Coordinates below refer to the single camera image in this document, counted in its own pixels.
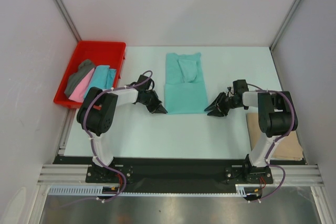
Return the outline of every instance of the red basket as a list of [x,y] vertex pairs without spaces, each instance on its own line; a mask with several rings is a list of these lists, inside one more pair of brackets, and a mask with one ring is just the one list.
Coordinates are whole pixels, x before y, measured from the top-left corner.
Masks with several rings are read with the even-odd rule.
[[125,59],[124,42],[107,42],[107,41],[80,41],[70,59],[67,70],[64,73],[61,84],[56,92],[54,103],[60,104],[70,109],[77,109],[81,106],[80,102],[70,101],[64,94],[67,87],[69,76],[77,72],[79,64],[84,60],[90,59],[96,66],[110,65],[110,68],[116,69],[116,77],[113,87],[118,85],[120,72]]

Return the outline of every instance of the pink cloth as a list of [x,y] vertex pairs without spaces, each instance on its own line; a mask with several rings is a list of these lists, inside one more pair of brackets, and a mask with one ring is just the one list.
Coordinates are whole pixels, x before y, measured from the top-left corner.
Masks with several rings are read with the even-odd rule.
[[84,101],[84,95],[86,93],[86,90],[89,87],[89,83],[91,80],[91,77],[93,75],[93,72],[95,71],[94,68],[91,69],[90,72],[80,81],[80,83],[75,87],[72,94],[69,96],[69,100],[75,101],[75,102],[83,102]]

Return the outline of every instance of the teal fabric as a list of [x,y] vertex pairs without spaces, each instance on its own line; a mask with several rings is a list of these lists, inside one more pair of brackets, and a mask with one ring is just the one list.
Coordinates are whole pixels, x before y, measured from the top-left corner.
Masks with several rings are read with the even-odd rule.
[[97,87],[99,89],[112,88],[114,78],[116,75],[115,69],[110,69],[109,65],[99,65],[94,70],[93,76],[89,83],[89,87],[86,91],[85,97],[88,94],[90,88]]
[[205,113],[207,106],[201,54],[167,54],[164,107],[168,114]]

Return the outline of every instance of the folded clothes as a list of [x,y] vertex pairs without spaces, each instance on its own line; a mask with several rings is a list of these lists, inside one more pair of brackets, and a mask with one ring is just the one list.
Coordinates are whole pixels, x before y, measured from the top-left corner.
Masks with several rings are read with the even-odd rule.
[[92,87],[97,87],[99,89],[112,88],[115,75],[116,75],[116,70],[110,69],[109,65],[97,66],[91,78],[90,84],[88,86],[88,90],[85,93],[85,97],[88,94],[90,88]]
[[83,102],[84,95],[88,89],[91,77],[94,73],[95,69],[91,69],[90,72],[80,81],[80,83],[75,87],[72,94],[69,96],[69,100],[75,102]]
[[74,89],[77,87],[77,85],[81,82],[81,80],[96,66],[93,64],[93,62],[89,59],[83,61],[78,66],[78,71],[76,73],[73,73],[70,75],[68,79],[67,87],[65,88],[64,94],[69,97]]
[[204,113],[208,99],[200,53],[166,55],[164,103],[168,114]]

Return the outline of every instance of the white wall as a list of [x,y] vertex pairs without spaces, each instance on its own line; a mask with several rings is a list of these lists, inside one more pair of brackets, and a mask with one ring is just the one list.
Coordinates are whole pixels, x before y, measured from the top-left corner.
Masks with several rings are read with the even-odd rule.
[[82,39],[270,46],[293,0],[63,0]]
[[56,151],[66,110],[53,98],[76,42],[53,0],[0,6],[0,219],[26,187],[23,221],[41,166]]
[[336,206],[336,0],[303,0],[274,59],[294,99],[305,154]]

